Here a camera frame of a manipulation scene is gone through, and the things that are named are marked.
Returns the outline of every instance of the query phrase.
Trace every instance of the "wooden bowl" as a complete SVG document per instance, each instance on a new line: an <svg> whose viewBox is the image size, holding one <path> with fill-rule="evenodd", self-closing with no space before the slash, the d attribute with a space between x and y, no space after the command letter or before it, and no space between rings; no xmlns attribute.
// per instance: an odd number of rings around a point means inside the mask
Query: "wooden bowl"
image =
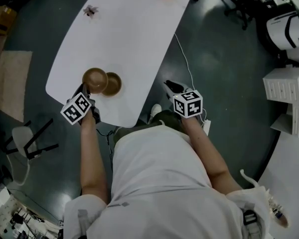
<svg viewBox="0 0 299 239"><path fill-rule="evenodd" d="M88 90L92 94L103 92L109 79L107 74L100 68L91 68L87 70L82 78L82 83L86 83Z"/></svg>
<svg viewBox="0 0 299 239"><path fill-rule="evenodd" d="M112 97L120 91L122 87L122 81L116 73L107 73L107 75L109 83L106 89L102 92L102 94L107 97Z"/></svg>

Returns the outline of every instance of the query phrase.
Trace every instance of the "dark floor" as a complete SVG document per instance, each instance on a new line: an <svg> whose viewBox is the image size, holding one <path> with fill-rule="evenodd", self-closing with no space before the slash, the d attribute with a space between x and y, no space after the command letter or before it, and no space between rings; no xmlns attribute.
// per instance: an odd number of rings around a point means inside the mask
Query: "dark floor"
<svg viewBox="0 0 299 239"><path fill-rule="evenodd" d="M38 128L54 118L54 125L43 141L60 144L58 149L33 161L22 187L13 182L8 187L22 190L30 198L20 191L11 191L52 222L62 219L65 203L80 194L80 137L79 125L70 126L60 115L62 105L45 92L45 84L58 48L85 2L31 0L19 12L5 45L5 50L33 51L24 120L32 120L34 128ZM225 17L223 11L220 0L190 3L176 34L187 56L195 87L204 98L207 118L212 121L210 139L234 178L246 186L239 170L243 168L247 175L257 176L277 134L270 125L281 107L266 100L262 78L275 68L275 62L259 43L255 23L243 31L236 15ZM162 88L163 81L168 79L190 85L186 63L175 38L146 100L143 116L155 103L163 108L170 106ZM0 126L7 134L19 125L0 111ZM98 128L108 132L114 127L101 123ZM104 137L99 137L99 142L110 184L109 149ZM3 153L0 153L0 164L7 164Z"/></svg>

